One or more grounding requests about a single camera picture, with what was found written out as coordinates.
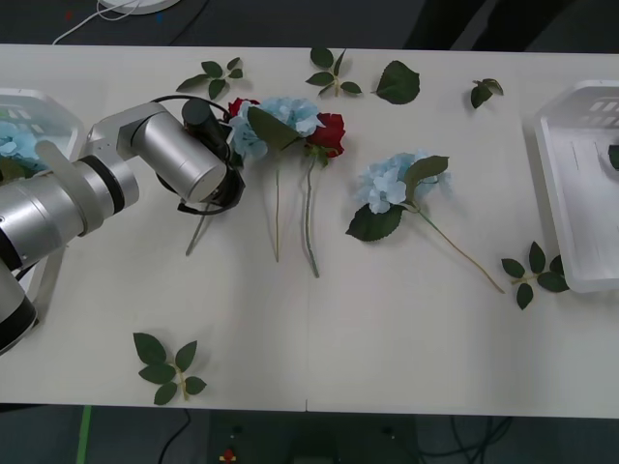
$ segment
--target white table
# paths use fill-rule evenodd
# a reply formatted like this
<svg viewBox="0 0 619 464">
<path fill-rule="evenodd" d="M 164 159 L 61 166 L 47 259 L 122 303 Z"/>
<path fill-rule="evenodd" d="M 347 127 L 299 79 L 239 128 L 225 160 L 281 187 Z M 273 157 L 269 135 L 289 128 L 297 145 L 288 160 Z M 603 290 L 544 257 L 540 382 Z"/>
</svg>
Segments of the white table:
<svg viewBox="0 0 619 464">
<path fill-rule="evenodd" d="M 176 198 L 134 160 L 140 201 L 71 243 L 44 324 L 0 358 L 0 402 L 151 405 L 156 387 L 137 376 L 132 340 L 148 332 L 170 351 L 198 340 L 192 372 L 209 387 L 191 407 L 619 418 L 616 295 L 536 289 L 520 311 L 415 218 L 374 246 L 344 235 L 359 172 L 427 148 L 450 157 L 453 175 L 453 197 L 432 194 L 432 217 L 507 290 L 501 257 L 524 260 L 533 240 L 557 252 L 523 122 L 579 80 L 619 79 L 615 57 L 349 50 L 342 72 L 366 94 L 318 101 L 304 49 L 3 46 L 0 86 L 47 92 L 90 127 L 173 93 L 201 61 L 235 56 L 248 81 L 223 102 L 307 97 L 344 116 L 346 153 L 314 181 L 322 277 L 301 247 L 296 161 L 282 175 L 276 264 L 270 166 L 246 169 L 242 203 L 186 258 L 197 219 L 177 213 Z M 408 105 L 368 92 L 393 59 L 421 74 Z M 485 77 L 506 96 L 473 112 L 471 81 Z"/>
</svg>

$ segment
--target green leaf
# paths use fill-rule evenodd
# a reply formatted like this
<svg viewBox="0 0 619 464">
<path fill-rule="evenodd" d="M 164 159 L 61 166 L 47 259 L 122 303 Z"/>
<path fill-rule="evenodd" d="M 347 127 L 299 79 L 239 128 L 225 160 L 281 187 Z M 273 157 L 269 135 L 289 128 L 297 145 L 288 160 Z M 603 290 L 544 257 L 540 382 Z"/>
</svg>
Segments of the green leaf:
<svg viewBox="0 0 619 464">
<path fill-rule="evenodd" d="M 507 274 L 515 278 L 521 278 L 524 276 L 524 268 L 515 259 L 502 259 L 501 264 Z"/>
<path fill-rule="evenodd" d="M 487 86 L 488 89 L 490 89 L 490 92 L 492 92 L 493 94 L 504 95 L 503 87 L 501 87 L 501 84 L 499 84 L 498 80 L 484 79 L 482 82 Z"/>
<path fill-rule="evenodd" d="M 267 145 L 276 150 L 281 151 L 301 138 L 298 132 L 256 106 L 251 106 L 248 109 L 248 121 L 258 138 L 264 140 Z"/>
<path fill-rule="evenodd" d="M 555 258 L 550 261 L 550 270 L 554 273 L 559 274 L 560 276 L 564 276 L 565 272 L 563 271 L 563 261 L 561 260 L 561 255 L 555 256 Z"/>
<path fill-rule="evenodd" d="M 190 365 L 192 365 L 196 348 L 197 341 L 193 341 L 178 350 L 174 362 L 176 363 L 176 366 L 181 369 L 181 372 L 185 372 L 187 369 L 190 368 Z"/>
<path fill-rule="evenodd" d="M 313 48 L 309 53 L 309 58 L 319 68 L 329 69 L 333 65 L 333 53 L 329 48 Z"/>
<path fill-rule="evenodd" d="M 317 72 L 310 77 L 306 82 L 311 85 L 329 85 L 333 83 L 333 75 L 330 72 Z"/>
<path fill-rule="evenodd" d="M 333 87 L 333 84 L 335 84 L 335 82 L 332 82 L 329 85 L 327 85 L 326 87 L 323 87 L 322 90 L 320 90 L 320 92 L 318 92 L 318 97 L 320 97 L 322 94 L 324 94 L 326 91 L 328 91 L 331 87 Z"/>
<path fill-rule="evenodd" d="M 327 151 L 324 149 L 318 152 L 316 159 L 322 167 L 327 167 L 329 165 L 329 156 L 327 155 Z"/>
<path fill-rule="evenodd" d="M 445 171 L 448 166 L 447 157 L 432 156 L 418 159 L 412 166 L 408 168 L 404 174 L 404 183 L 406 184 L 406 199 L 413 201 L 415 199 L 415 189 L 420 182 L 428 177 L 438 176 Z"/>
<path fill-rule="evenodd" d="M 243 70 L 232 70 L 228 77 L 231 79 L 240 79 L 243 77 Z"/>
<path fill-rule="evenodd" d="M 333 66 L 333 74 L 334 75 L 339 75 L 339 67 L 341 66 L 341 60 L 343 60 L 345 52 L 346 52 L 346 49 L 344 49 L 344 51 L 339 56 L 338 60 L 336 61 L 336 65 Z"/>
<path fill-rule="evenodd" d="M 202 69 L 209 77 L 219 79 L 223 76 L 223 69 L 214 61 L 205 61 L 202 63 Z"/>
<path fill-rule="evenodd" d="M 137 355 L 145 364 L 161 364 L 165 363 L 165 348 L 152 335 L 147 333 L 134 333 L 133 343 Z"/>
<path fill-rule="evenodd" d="M 171 401 L 176 394 L 178 386 L 174 382 L 169 382 L 165 385 L 161 385 L 155 393 L 155 404 L 163 406 Z"/>
<path fill-rule="evenodd" d="M 354 82 L 350 82 L 350 81 L 342 82 L 340 87 L 341 87 L 341 90 L 343 90 L 344 92 L 348 92 L 349 94 L 359 95 L 362 93 L 361 87 L 359 87 Z"/>
<path fill-rule="evenodd" d="M 608 147 L 608 157 L 612 167 L 619 171 L 619 145 L 610 145 Z"/>
<path fill-rule="evenodd" d="M 185 92 L 190 90 L 198 85 L 202 85 L 209 80 L 209 76 L 206 74 L 198 74 L 194 77 L 190 77 L 186 81 L 184 81 L 181 85 L 176 88 L 177 92 Z"/>
<path fill-rule="evenodd" d="M 0 185 L 26 176 L 26 171 L 14 159 L 0 157 Z"/>
<path fill-rule="evenodd" d="M 139 371 L 139 376 L 152 382 L 153 384 L 163 385 L 171 381 L 176 375 L 176 370 L 169 364 L 147 365 Z"/>
<path fill-rule="evenodd" d="M 516 302 L 520 309 L 525 309 L 533 301 L 533 288 L 528 283 L 521 283 L 516 292 Z"/>
<path fill-rule="evenodd" d="M 538 275 L 538 283 L 549 292 L 561 293 L 570 290 L 565 278 L 557 273 L 543 273 Z"/>
<path fill-rule="evenodd" d="M 540 274 L 545 268 L 545 254 L 537 242 L 533 242 L 529 250 L 529 266 L 534 274 Z"/>
<path fill-rule="evenodd" d="M 479 108 L 482 103 L 487 102 L 492 97 L 492 91 L 484 83 L 480 82 L 471 91 L 471 104 L 475 109 Z"/>
<path fill-rule="evenodd" d="M 419 74 L 392 61 L 380 77 L 376 95 L 392 104 L 410 103 L 419 95 Z"/>
<path fill-rule="evenodd" d="M 216 99 L 224 87 L 225 87 L 225 80 L 223 79 L 212 80 L 211 83 L 209 84 L 209 97 L 211 98 L 211 100 Z"/>
<path fill-rule="evenodd" d="M 390 235 L 399 226 L 404 207 L 392 205 L 387 213 L 375 214 L 365 205 L 350 221 L 346 235 L 362 242 L 375 242 Z"/>
<path fill-rule="evenodd" d="M 230 165 L 232 167 L 243 167 L 243 157 L 236 152 L 232 153 L 232 158 L 230 158 Z"/>
<path fill-rule="evenodd" d="M 185 390 L 189 394 L 198 394 L 204 390 L 206 384 L 199 377 L 188 377 L 185 380 Z"/>
<path fill-rule="evenodd" d="M 233 60 L 230 60 L 230 62 L 228 63 L 228 70 L 232 71 L 234 68 L 236 68 L 236 65 L 239 64 L 239 61 L 241 61 L 241 58 L 234 58 Z"/>
</svg>

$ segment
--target white cable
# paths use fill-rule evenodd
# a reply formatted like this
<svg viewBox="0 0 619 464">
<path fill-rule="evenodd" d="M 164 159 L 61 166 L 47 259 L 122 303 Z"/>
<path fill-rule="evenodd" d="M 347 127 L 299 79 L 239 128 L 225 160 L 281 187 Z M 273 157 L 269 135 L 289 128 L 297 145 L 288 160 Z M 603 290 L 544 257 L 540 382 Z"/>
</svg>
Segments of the white cable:
<svg viewBox="0 0 619 464">
<path fill-rule="evenodd" d="M 100 17 L 101 19 L 105 19 L 106 21 L 118 21 L 118 20 L 120 20 L 120 19 L 124 19 L 125 17 L 127 17 L 127 16 L 129 16 L 129 15 L 132 15 L 132 14 L 133 14 L 133 12 L 137 9 L 137 7 L 139 7 L 139 6 L 141 5 L 141 3 L 142 3 L 142 0 L 137 0 L 137 5 L 135 5 L 135 6 L 132 8 L 132 10 L 131 10 L 130 12 L 125 13 L 125 14 L 123 14 L 123 15 L 121 15 L 121 16 L 117 16 L 117 17 L 107 17 L 107 16 L 104 16 L 104 15 L 103 15 L 103 13 L 105 13 L 105 12 L 109 11 L 110 9 L 108 9 L 108 10 L 100 10 L 100 9 L 99 9 L 99 5 L 101 4 L 101 0 L 97 0 L 97 15 L 99 15 L 99 17 Z"/>
<path fill-rule="evenodd" d="M 58 44 L 58 43 L 59 43 L 60 41 L 62 41 L 65 37 L 69 36 L 70 34 L 72 34 L 73 32 L 75 32 L 77 29 L 79 29 L 81 26 L 83 26 L 83 25 L 84 25 L 84 24 L 86 24 L 88 21 L 90 21 L 91 19 L 93 19 L 93 18 L 95 18 L 95 17 L 97 17 L 97 16 L 100 16 L 100 17 L 102 17 L 103 19 L 105 19 L 105 20 L 107 20 L 107 21 L 117 21 L 118 19 L 122 19 L 122 18 L 124 18 L 124 17 L 127 17 L 128 15 L 130 15 L 131 13 L 133 13 L 137 7 L 139 7 L 139 6 L 140 6 L 140 4 L 142 3 L 142 1 L 143 1 L 143 0 L 131 0 L 131 1 L 127 2 L 127 3 L 122 3 L 122 4 L 120 4 L 120 5 L 115 5 L 115 6 L 113 6 L 113 7 L 106 8 L 105 10 L 99 10 L 99 0 L 97 0 L 97 11 L 96 11 L 94 14 L 91 14 L 90 16 L 88 16 L 86 19 L 84 19 L 84 20 L 83 20 L 83 21 L 81 21 L 79 24 L 77 24 L 77 25 L 76 25 L 73 29 L 69 29 L 67 32 L 65 32 L 62 36 L 59 36 L 59 37 L 58 37 L 58 38 L 57 38 L 54 42 L 52 42 L 51 44 L 52 44 L 52 45 L 56 45 L 56 44 Z M 137 3 L 137 5 L 135 5 L 135 6 L 133 7 L 133 9 L 132 9 L 130 12 L 128 12 L 128 13 L 126 13 L 126 14 L 122 15 L 122 16 L 119 16 L 119 17 L 116 17 L 116 18 L 110 18 L 110 17 L 105 17 L 105 16 L 103 16 L 103 15 L 102 15 L 102 13 L 111 12 L 112 10 L 116 10 L 117 8 L 126 7 L 126 6 L 130 5 L 131 3 Z"/>
</svg>

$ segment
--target flower stem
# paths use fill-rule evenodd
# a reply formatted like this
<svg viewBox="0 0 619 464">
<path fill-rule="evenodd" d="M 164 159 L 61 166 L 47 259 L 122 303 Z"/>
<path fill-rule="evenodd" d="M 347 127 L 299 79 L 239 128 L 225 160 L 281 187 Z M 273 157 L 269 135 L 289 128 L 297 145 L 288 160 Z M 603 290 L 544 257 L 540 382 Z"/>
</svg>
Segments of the flower stem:
<svg viewBox="0 0 619 464">
<path fill-rule="evenodd" d="M 280 162 L 275 170 L 276 204 L 275 204 L 275 260 L 280 261 Z"/>
<path fill-rule="evenodd" d="M 335 81 L 336 97 L 339 97 L 339 78 L 335 74 L 333 74 L 333 80 Z"/>
<path fill-rule="evenodd" d="M 424 220 L 425 220 L 425 221 L 426 221 L 429 225 L 431 225 L 431 226 L 434 228 L 434 230 L 436 230 L 436 232 L 438 232 L 439 234 L 441 234 L 441 237 L 443 237 L 443 238 L 447 241 L 447 243 L 448 243 L 449 245 L 451 245 L 452 247 L 454 247 L 458 253 L 460 253 L 462 256 L 464 256 L 466 259 L 468 259 L 471 263 L 473 263 L 473 264 L 477 267 L 477 269 L 479 269 L 479 270 L 480 270 L 480 271 L 484 274 L 484 276 L 486 276 L 486 278 L 490 281 L 490 283 L 494 286 L 494 288 L 496 288 L 496 289 L 498 290 L 498 292 L 499 292 L 499 293 L 503 293 L 503 294 L 505 294 L 505 291 L 504 291 L 501 287 L 499 287 L 499 286 L 498 286 L 498 284 L 497 284 L 494 280 L 492 280 L 492 277 L 490 277 L 490 275 L 486 272 L 486 270 L 485 270 L 482 266 L 480 266 L 480 265 L 477 263 L 477 261 L 475 261 L 475 260 L 474 260 L 473 258 L 471 258 L 468 254 L 466 254 L 464 251 L 462 251 L 460 248 L 458 248 L 458 247 L 456 246 L 456 244 L 454 244 L 454 242 L 452 242 L 451 240 L 449 240 L 449 239 L 447 238 L 447 236 L 446 236 L 443 232 L 441 232 L 441 230 L 440 230 L 438 227 L 436 227 L 436 225 L 434 224 L 434 222 L 432 222 L 432 221 L 430 220 L 430 218 L 429 218 L 429 217 L 427 217 L 427 216 L 424 214 L 424 212 L 421 210 L 421 208 L 419 208 L 419 207 L 418 207 L 418 206 L 416 206 L 416 205 L 413 205 L 413 207 L 414 207 L 414 208 L 416 208 L 417 213 L 419 213 L 419 214 L 420 214 L 420 216 L 421 216 L 422 218 L 424 218 Z"/>
<path fill-rule="evenodd" d="M 530 275 L 529 277 L 527 277 L 526 275 L 521 277 L 521 278 L 517 278 L 516 280 L 512 280 L 512 285 L 516 285 L 517 283 L 524 283 L 528 280 L 533 280 L 534 278 L 537 278 L 536 275 Z"/>
<path fill-rule="evenodd" d="M 185 401 L 189 401 L 190 396 L 187 394 L 187 385 L 185 384 L 185 376 L 183 375 L 183 372 L 181 372 L 181 369 L 179 369 L 176 364 L 173 364 L 173 366 L 176 369 L 176 373 L 178 374 L 179 379 L 181 379 L 181 382 L 179 385 L 181 386 L 181 390 L 183 391 L 183 398 L 185 399 Z"/>
<path fill-rule="evenodd" d="M 316 258 L 313 255 L 313 251 L 311 249 L 311 241 L 310 241 L 310 202 L 311 202 L 311 171 L 313 170 L 314 165 L 316 164 L 316 156 L 311 157 L 311 164 L 308 169 L 308 197 L 306 199 L 306 246 L 308 247 L 308 255 L 309 255 L 309 263 L 311 264 L 311 270 L 313 271 L 313 276 L 316 278 L 320 277 L 320 273 L 318 272 L 318 266 L 316 265 Z"/>
</svg>

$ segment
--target leaf sprig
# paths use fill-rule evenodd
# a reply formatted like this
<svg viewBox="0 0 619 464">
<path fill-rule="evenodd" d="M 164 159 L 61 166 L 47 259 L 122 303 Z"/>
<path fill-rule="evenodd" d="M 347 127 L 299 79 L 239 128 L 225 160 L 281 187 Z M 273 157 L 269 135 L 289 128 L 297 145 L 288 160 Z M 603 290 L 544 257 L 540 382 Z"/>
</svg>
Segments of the leaf sprig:
<svg viewBox="0 0 619 464">
<path fill-rule="evenodd" d="M 505 258 L 501 260 L 503 270 L 509 276 L 515 278 L 512 281 L 512 285 L 518 285 L 516 302 L 520 309 L 525 309 L 533 301 L 533 287 L 527 283 L 529 280 L 536 279 L 542 288 L 553 293 L 570 290 L 565 280 L 561 255 L 555 256 L 550 262 L 549 271 L 547 272 L 544 272 L 545 261 L 544 251 L 537 242 L 533 242 L 529 249 L 529 267 L 533 275 L 525 275 L 524 266 L 515 259 Z"/>
<path fill-rule="evenodd" d="M 471 104 L 475 109 L 490 100 L 493 95 L 504 95 L 503 87 L 496 79 L 474 80 L 473 83 L 477 84 L 471 91 Z"/>
<path fill-rule="evenodd" d="M 183 397 L 189 400 L 189 395 L 199 394 L 204 390 L 206 384 L 199 377 L 191 376 L 185 378 L 184 372 L 190 368 L 195 357 L 197 341 L 188 343 L 178 350 L 174 357 L 174 362 L 166 362 L 167 354 L 163 345 L 152 335 L 147 333 L 134 333 L 133 343 L 137 355 L 143 363 L 147 364 L 139 371 L 139 376 L 153 384 L 161 385 L 155 393 L 155 404 L 162 406 L 169 403 L 176 394 L 178 387 L 181 387 Z M 180 382 L 174 381 L 179 376 Z"/>
<path fill-rule="evenodd" d="M 309 58 L 318 68 L 322 68 L 323 72 L 317 72 L 306 83 L 311 85 L 317 85 L 322 87 L 322 90 L 318 92 L 318 96 L 324 94 L 330 88 L 336 90 L 336 97 L 339 96 L 339 89 L 351 95 L 362 94 L 361 87 L 352 81 L 339 82 L 339 67 L 341 61 L 344 58 L 344 50 L 339 56 L 338 60 L 334 64 L 334 56 L 329 48 L 315 47 L 311 49 Z"/>
<path fill-rule="evenodd" d="M 177 92 L 187 92 L 210 81 L 209 98 L 214 100 L 220 95 L 223 89 L 229 85 L 227 79 L 240 79 L 243 77 L 243 70 L 241 69 L 242 63 L 239 57 L 230 60 L 227 64 L 227 75 L 224 75 L 223 69 L 215 61 L 205 61 L 201 65 L 204 73 L 185 80 L 178 86 L 176 89 Z"/>
</svg>

